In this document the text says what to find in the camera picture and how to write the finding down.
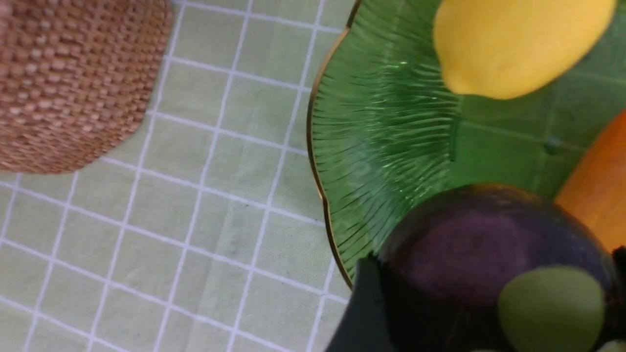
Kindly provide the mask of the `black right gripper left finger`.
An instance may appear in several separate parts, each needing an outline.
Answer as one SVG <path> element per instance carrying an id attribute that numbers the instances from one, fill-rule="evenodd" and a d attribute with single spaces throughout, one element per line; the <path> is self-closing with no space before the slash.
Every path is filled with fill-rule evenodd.
<path id="1" fill-rule="evenodd" d="M 358 260 L 351 298 L 326 351 L 396 351 L 387 329 L 380 263 L 375 257 Z"/>

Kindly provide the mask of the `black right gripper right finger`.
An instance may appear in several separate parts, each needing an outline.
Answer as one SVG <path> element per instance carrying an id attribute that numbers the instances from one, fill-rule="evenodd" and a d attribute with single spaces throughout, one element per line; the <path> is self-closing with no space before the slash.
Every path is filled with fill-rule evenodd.
<path id="1" fill-rule="evenodd" d="M 616 305 L 621 313 L 626 309 L 626 248 L 618 247 L 612 252 L 616 272 L 616 288 L 614 289 Z"/>

